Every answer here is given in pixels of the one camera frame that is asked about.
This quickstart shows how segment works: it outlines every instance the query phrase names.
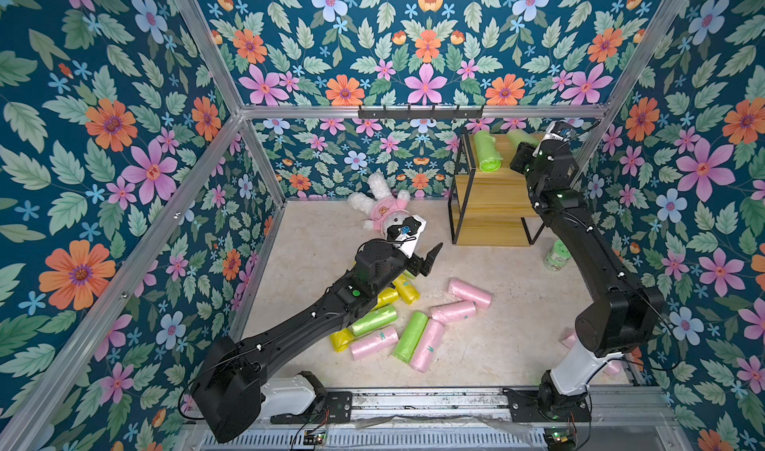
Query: beige tile floor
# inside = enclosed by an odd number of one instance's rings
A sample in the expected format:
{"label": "beige tile floor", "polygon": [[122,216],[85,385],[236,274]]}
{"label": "beige tile floor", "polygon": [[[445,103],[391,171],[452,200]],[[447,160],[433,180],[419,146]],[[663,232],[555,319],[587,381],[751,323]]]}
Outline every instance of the beige tile floor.
{"label": "beige tile floor", "polygon": [[[412,214],[428,221],[416,252],[425,255],[444,242],[430,276],[414,284],[422,298],[412,306],[395,303],[399,333],[416,310],[450,303],[452,276],[494,293],[489,310],[447,325],[430,371],[422,374],[389,351],[353,361],[322,339],[290,361],[277,377],[312,371],[331,388],[408,386],[503,386],[538,384],[567,349],[559,342],[591,299],[571,262],[560,272],[542,265],[555,236],[545,230],[533,247],[458,247],[451,244],[445,201],[412,201]],[[278,325],[317,300],[353,264],[360,244],[377,236],[365,231],[363,215],[345,202],[290,202],[255,297],[244,337]],[[594,383],[623,384],[626,376],[598,376]]]}

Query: aluminum frame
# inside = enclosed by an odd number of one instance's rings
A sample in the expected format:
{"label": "aluminum frame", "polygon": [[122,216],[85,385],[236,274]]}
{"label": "aluminum frame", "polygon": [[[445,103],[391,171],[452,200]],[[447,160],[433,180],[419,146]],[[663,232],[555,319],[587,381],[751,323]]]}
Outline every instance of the aluminum frame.
{"label": "aluminum frame", "polygon": [[617,84],[608,96],[607,113],[603,117],[603,121],[598,124],[597,128],[591,131],[584,145],[577,153],[576,161],[579,163],[579,171],[574,175],[574,180],[581,176],[587,163],[595,154],[595,150],[598,149],[600,141],[603,140],[603,136],[608,131],[608,127],[616,119],[622,104],[629,98],[638,78],[653,57],[659,42],[680,13],[685,1],[662,0],[659,4],[653,18],[645,28],[645,36],[643,36],[640,44],[637,45],[635,53],[630,58],[626,68],[619,76]]}
{"label": "aluminum frame", "polygon": [[148,272],[149,266],[178,226],[178,218],[186,212],[196,194],[210,178],[210,171],[228,149],[241,126],[242,120],[238,116],[229,118],[196,161],[194,168],[167,201],[101,297],[82,318],[62,350],[56,354],[56,358],[47,368],[51,372],[43,376],[29,398],[0,433],[0,449],[27,451],[34,445],[35,439],[51,421],[82,371],[90,363],[103,337],[110,332],[115,320]]}

